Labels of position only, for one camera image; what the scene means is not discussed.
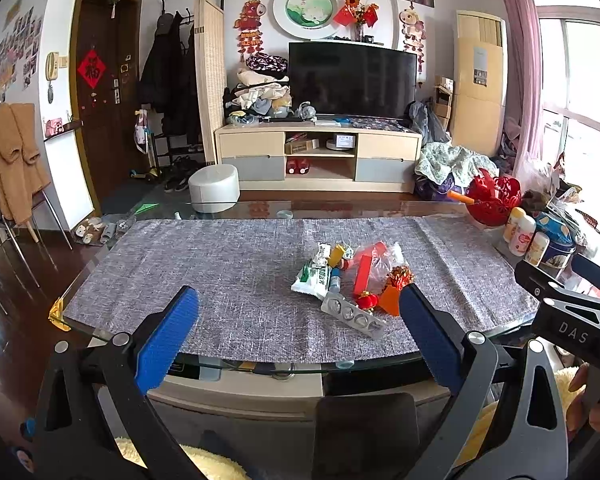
white ottoman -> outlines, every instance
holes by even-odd
[[[230,164],[207,166],[189,177],[193,209],[219,213],[233,207],[240,198],[238,170]]]

person's hand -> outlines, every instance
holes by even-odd
[[[580,366],[576,375],[573,377],[571,384],[569,384],[569,391],[575,392],[587,384],[587,378],[589,376],[589,364],[584,363]],[[582,396],[584,390],[581,391],[567,409],[566,422],[567,422],[567,435],[569,441],[578,433],[578,430],[586,422],[584,415],[584,407],[582,405]],[[589,425],[597,432],[600,433],[600,402],[596,404],[589,412]]]

brown jacket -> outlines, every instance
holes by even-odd
[[[16,224],[31,218],[32,196],[51,183],[34,121],[33,104],[0,105],[0,211]]]

television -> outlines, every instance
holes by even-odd
[[[415,100],[417,56],[353,41],[289,43],[294,106],[318,115],[399,119]]]

pink curtain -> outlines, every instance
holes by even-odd
[[[513,174],[524,180],[526,160],[540,157],[542,132],[539,131],[542,89],[540,21],[534,0],[504,0],[509,17],[509,49],[515,65],[510,67],[522,94],[522,124],[518,156]]]

